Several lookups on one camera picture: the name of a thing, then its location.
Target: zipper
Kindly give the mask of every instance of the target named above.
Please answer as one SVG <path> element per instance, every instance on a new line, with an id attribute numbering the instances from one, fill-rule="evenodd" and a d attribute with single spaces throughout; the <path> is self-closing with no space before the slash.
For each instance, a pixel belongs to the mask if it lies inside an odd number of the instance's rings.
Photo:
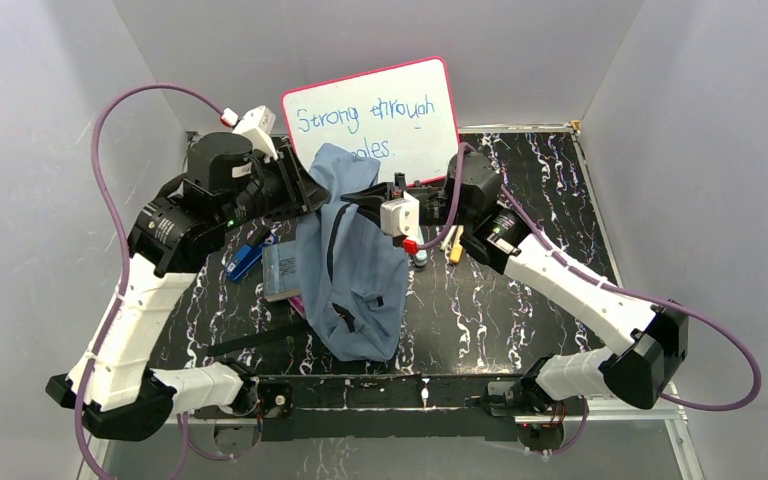
<path id="1" fill-rule="evenodd" d="M 334 283 L 334 244 L 337 242 L 337 233 L 340 229 L 340 221 L 343 219 L 343 215 L 346 210 L 351 206 L 351 203 L 347 203 L 337 210 L 337 215 L 334 216 L 334 224 L 331 225 L 331 237 L 328 239 L 328 253 L 326 254 L 325 261 L 328 267 L 328 279 L 331 283 Z"/>

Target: gray wall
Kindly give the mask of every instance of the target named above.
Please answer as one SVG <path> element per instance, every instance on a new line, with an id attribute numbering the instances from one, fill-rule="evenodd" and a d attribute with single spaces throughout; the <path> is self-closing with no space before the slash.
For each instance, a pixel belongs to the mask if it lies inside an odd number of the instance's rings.
<path id="1" fill-rule="evenodd" d="M 91 122 L 152 80 L 107 0 L 0 2 L 0 479 L 75 478 L 71 415 L 43 393 L 86 348 L 118 278 Z M 114 113 L 103 170 L 126 223 L 181 165 L 159 93 Z"/>
<path id="2" fill-rule="evenodd" d="M 625 282 L 715 315 L 761 362 L 749 408 L 690 412 L 705 472 L 768 478 L 768 2 L 646 1 L 582 129 Z M 691 335 L 683 396 L 742 396 L 742 357 Z"/>
<path id="3" fill-rule="evenodd" d="M 114 3 L 158 78 L 239 113 L 280 114 L 291 88 L 440 55 L 464 126 L 580 119 L 642 0 Z M 218 128 L 194 102 L 169 101 L 187 129 Z"/>

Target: marble surface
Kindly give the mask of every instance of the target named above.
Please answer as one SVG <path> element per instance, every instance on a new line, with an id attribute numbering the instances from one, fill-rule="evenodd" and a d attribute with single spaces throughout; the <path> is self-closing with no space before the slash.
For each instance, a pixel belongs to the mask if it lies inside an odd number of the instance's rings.
<path id="1" fill-rule="evenodd" d="M 551 239 L 571 256 L 614 280 L 591 197 L 569 133 L 465 134 L 493 160 Z M 292 222 L 271 225 L 293 238 Z M 176 307 L 153 352 L 151 366 L 204 366 L 206 346 L 268 330 L 296 315 L 286 302 L 260 294 L 260 266 L 240 283 L 222 266 L 251 234 L 246 225 L 213 254 Z M 436 234 L 426 229 L 426 238 Z M 340 362 L 314 334 L 232 354 L 262 374 L 511 373 L 541 356 L 602 346 L 572 316 L 528 286 L 465 258 L 448 264 L 437 249 L 410 273 L 410 289 L 395 358 L 385 363 Z"/>

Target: backpack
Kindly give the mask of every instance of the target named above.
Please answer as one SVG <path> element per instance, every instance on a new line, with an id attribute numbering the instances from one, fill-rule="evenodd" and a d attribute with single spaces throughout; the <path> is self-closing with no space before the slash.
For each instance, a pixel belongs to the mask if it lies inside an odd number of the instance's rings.
<path id="1" fill-rule="evenodd" d="M 307 320 L 342 361 L 386 361 L 399 343 L 408 291 L 408 257 L 393 239 L 340 200 L 378 183 L 380 162 L 331 144 L 310 176 L 331 192 L 296 227 L 296 264 Z"/>

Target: backpack strap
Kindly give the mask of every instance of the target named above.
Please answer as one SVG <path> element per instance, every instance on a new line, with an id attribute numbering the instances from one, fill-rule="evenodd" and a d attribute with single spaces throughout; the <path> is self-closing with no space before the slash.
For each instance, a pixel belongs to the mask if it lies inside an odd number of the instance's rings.
<path id="1" fill-rule="evenodd" d="M 218 357 L 226 353 L 231 353 L 244 348 L 257 347 L 267 343 L 277 342 L 287 337 L 292 337 L 302 333 L 312 332 L 310 324 L 304 318 L 296 318 L 292 323 L 275 327 L 265 332 L 246 335 L 245 337 L 228 340 L 227 342 L 217 343 L 207 347 L 205 353 L 208 357 Z"/>

